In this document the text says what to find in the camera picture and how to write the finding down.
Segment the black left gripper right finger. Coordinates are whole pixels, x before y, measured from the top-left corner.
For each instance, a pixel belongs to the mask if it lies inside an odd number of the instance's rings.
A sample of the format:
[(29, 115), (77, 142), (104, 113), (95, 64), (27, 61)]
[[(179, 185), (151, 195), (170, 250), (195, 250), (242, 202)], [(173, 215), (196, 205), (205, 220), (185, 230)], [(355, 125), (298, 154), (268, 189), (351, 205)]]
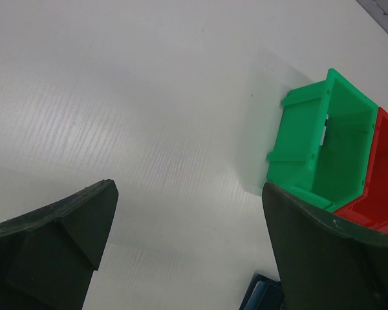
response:
[(388, 309), (387, 233), (270, 182), (262, 203), (288, 309)]

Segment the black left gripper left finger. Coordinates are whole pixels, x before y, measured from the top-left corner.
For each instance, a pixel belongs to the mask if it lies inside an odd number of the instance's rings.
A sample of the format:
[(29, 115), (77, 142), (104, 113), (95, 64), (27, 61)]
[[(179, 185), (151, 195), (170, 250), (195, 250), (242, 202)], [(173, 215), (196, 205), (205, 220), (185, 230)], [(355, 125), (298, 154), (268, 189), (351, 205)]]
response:
[(0, 223), (0, 309), (82, 309), (118, 202), (113, 180)]

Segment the blue leather card holder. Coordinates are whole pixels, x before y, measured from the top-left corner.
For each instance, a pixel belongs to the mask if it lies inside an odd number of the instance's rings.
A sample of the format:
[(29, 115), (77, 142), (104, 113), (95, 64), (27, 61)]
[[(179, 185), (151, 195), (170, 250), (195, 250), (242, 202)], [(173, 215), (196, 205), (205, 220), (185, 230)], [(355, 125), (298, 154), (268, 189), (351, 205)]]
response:
[(285, 310), (285, 294), (280, 281), (255, 273), (250, 281), (240, 310)]

